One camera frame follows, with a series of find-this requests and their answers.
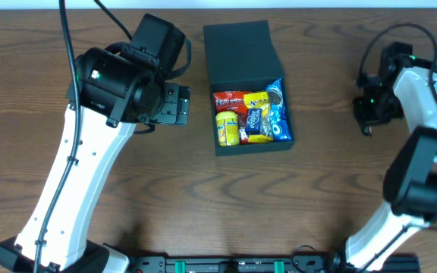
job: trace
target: black cable clip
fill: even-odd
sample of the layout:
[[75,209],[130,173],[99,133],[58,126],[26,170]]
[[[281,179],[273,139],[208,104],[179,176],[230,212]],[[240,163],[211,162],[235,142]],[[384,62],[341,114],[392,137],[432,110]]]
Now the black cable clip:
[[79,160],[78,159],[73,158],[71,156],[67,156],[67,162],[71,162],[71,161],[75,162],[75,165],[79,164]]
[[36,240],[35,241],[35,245],[43,245],[43,246],[45,246],[46,245],[46,240]]

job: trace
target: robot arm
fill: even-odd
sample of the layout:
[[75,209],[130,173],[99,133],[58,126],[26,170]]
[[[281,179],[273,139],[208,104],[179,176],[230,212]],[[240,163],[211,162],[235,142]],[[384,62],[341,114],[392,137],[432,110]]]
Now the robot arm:
[[[183,44],[187,64],[172,70]],[[11,271],[125,272],[129,258],[109,246],[87,241],[93,210],[111,167],[137,123],[186,126],[190,89],[165,80],[181,75],[190,63],[191,45],[173,24],[146,14],[129,44],[92,48],[76,60],[78,92],[68,90],[64,131],[38,204],[17,237],[0,243],[0,265]],[[53,206],[52,197],[69,161],[80,102],[80,145]],[[39,232],[46,230],[44,241]],[[42,249],[41,256],[36,249]]]
[[[397,60],[395,64],[385,64],[392,59]],[[390,45],[382,54],[381,80],[370,80],[366,96],[354,100],[364,134],[372,133],[371,124],[402,116],[412,133],[387,171],[381,207],[346,242],[344,258],[355,268],[380,270],[404,241],[437,221],[437,173],[431,171],[437,164],[437,104],[427,84],[430,63],[415,61],[412,46]],[[382,67],[389,67],[395,77]],[[437,73],[433,80],[437,95]]]
[[[74,264],[83,255],[90,219],[105,180],[117,155],[137,125],[121,122],[113,128],[105,124],[105,115],[83,106],[81,113],[82,144],[77,150],[79,162],[71,169],[54,208],[45,235],[46,245],[42,250],[42,265],[47,267],[53,262],[60,265],[60,270]],[[14,243],[20,248],[21,254],[30,259],[35,255],[36,234],[42,227],[42,220],[70,154],[74,138],[74,116],[75,111],[68,106],[64,131],[52,170],[30,220]],[[121,258],[125,269],[129,261],[124,255]]]

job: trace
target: black box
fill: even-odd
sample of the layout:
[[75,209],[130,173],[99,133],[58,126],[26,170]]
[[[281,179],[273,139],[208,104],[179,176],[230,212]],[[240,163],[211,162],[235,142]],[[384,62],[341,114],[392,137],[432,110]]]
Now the black box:
[[[290,149],[295,141],[288,107],[285,72],[272,46],[266,20],[203,27],[205,54],[210,81],[215,155],[239,155]],[[239,146],[220,146],[215,122],[213,93],[261,91],[278,78],[283,81],[283,100],[292,141]]]

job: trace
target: wood grain surface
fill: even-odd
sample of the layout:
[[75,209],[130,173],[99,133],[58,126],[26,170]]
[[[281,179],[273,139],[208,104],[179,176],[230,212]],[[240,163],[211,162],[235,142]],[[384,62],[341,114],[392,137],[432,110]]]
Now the wood grain surface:
[[[372,138],[360,133],[351,112],[360,58],[375,34],[394,23],[419,23],[437,37],[437,10],[115,15],[133,33],[145,12],[173,22],[193,43],[191,66],[175,81],[192,89],[189,125],[160,126],[128,142],[94,212],[92,241],[171,256],[287,255],[301,244],[331,249],[367,222],[408,131],[405,121],[395,121],[375,127]],[[286,71],[297,144],[287,152],[217,158],[203,25],[264,19]],[[76,55],[126,40],[101,11],[69,11],[68,20]],[[422,33],[399,30],[373,50],[369,71],[393,39],[431,58]],[[0,11],[0,241],[18,234],[36,205],[57,152],[69,83],[58,12]],[[437,272],[437,233],[420,233],[398,252],[417,253],[423,272]]]

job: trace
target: red snack package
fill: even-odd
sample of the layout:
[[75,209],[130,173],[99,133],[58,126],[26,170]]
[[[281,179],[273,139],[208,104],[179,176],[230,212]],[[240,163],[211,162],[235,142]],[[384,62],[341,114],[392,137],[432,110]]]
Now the red snack package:
[[244,95],[251,94],[247,91],[226,91],[213,93],[215,98],[215,112],[233,111],[237,114],[241,144],[248,144],[249,137],[246,134],[247,107],[244,104]]

